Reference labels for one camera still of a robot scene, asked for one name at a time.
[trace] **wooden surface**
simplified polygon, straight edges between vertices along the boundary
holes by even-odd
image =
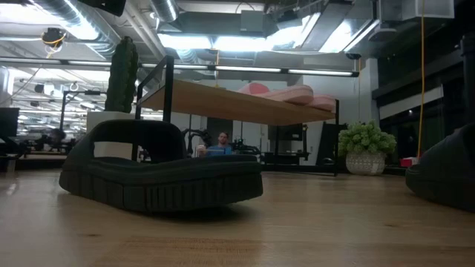
[[[0,178],[0,266],[475,266],[475,214],[403,177],[263,176],[255,200],[153,217],[70,195],[59,172]]]
[[[144,95],[144,108],[163,110],[164,88]],[[335,114],[314,108],[264,99],[222,88],[174,80],[171,109],[174,112],[233,119],[267,125],[292,125],[334,119]]]

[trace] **computer monitor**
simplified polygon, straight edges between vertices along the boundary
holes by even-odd
[[[16,136],[19,108],[0,108],[0,135]]]

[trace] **wooden shelf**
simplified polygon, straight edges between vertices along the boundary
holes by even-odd
[[[165,88],[153,90],[144,95],[138,105],[162,110],[164,92]],[[180,80],[174,80],[171,110],[267,125],[293,125],[335,118],[335,114],[328,111]]]

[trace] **man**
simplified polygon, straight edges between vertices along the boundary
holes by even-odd
[[[231,145],[228,145],[228,133],[222,132],[217,138],[217,145],[210,146],[208,149],[198,148],[200,156],[220,156],[230,155],[232,153]]]

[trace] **cactus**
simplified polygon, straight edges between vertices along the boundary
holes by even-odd
[[[139,56],[134,42],[128,36],[124,37],[112,56],[105,111],[131,112],[138,61]]]

